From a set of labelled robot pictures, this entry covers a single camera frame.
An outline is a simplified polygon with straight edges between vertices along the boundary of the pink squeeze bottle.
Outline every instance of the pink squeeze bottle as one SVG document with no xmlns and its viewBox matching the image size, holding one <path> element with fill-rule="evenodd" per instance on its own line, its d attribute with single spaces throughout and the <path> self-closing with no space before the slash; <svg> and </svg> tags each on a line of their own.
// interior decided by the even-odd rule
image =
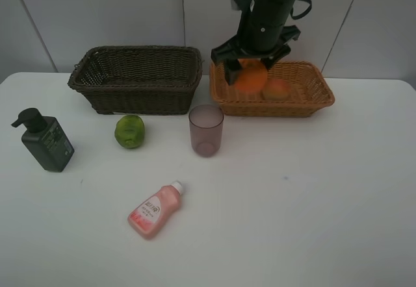
<svg viewBox="0 0 416 287">
<path fill-rule="evenodd" d="M 128 222 L 145 239 L 154 237 L 171 214 L 181 206 L 183 186 L 179 181 L 163 186 L 155 195 L 133 210 Z"/>
</svg>

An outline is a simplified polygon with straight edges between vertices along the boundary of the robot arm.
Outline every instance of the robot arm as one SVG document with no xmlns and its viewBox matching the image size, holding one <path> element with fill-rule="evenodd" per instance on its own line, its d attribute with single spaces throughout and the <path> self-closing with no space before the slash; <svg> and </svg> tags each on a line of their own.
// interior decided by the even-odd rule
<svg viewBox="0 0 416 287">
<path fill-rule="evenodd" d="M 297 40 L 300 31 L 296 26 L 285 26 L 289 15 L 300 19 L 312 9 L 311 0 L 299 0 L 309 3 L 308 9 L 297 16 L 293 15 L 295 0 L 231 0 L 234 8 L 241 11 L 237 34 L 221 46 L 211 51 L 215 64 L 224 63 L 226 80 L 233 84 L 240 71 L 239 58 L 260 58 L 267 69 L 291 52 L 287 45 Z"/>
</svg>

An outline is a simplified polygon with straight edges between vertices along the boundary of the pink plastic cup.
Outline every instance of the pink plastic cup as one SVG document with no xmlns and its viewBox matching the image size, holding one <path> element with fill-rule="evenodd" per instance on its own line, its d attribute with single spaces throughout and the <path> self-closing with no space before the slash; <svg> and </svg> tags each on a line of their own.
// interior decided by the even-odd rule
<svg viewBox="0 0 416 287">
<path fill-rule="evenodd" d="M 190 143 L 198 155 L 211 157 L 220 149 L 223 121 L 217 106 L 199 105 L 190 111 Z"/>
</svg>

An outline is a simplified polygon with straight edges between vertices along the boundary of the orange wicker basket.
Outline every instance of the orange wicker basket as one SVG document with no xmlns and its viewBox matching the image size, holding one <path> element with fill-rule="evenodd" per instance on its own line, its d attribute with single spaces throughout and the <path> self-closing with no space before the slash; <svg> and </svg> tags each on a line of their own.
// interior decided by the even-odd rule
<svg viewBox="0 0 416 287">
<path fill-rule="evenodd" d="M 225 80 L 223 63 L 211 63 L 210 90 L 224 114 L 231 116 L 308 117 L 335 102 L 320 71 L 309 62 L 279 62 L 268 71 L 268 78 L 282 78 L 291 86 L 284 101 L 267 101 L 261 94 L 242 94 Z"/>
</svg>

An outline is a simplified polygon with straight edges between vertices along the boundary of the dark brown wicker basket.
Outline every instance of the dark brown wicker basket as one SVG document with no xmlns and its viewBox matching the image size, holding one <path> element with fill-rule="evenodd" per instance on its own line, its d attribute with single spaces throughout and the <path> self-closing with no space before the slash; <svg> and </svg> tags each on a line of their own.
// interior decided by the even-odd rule
<svg viewBox="0 0 416 287">
<path fill-rule="evenodd" d="M 195 48 L 107 46 L 86 53 L 68 86 L 98 114 L 180 115 L 189 111 L 201 74 Z"/>
</svg>

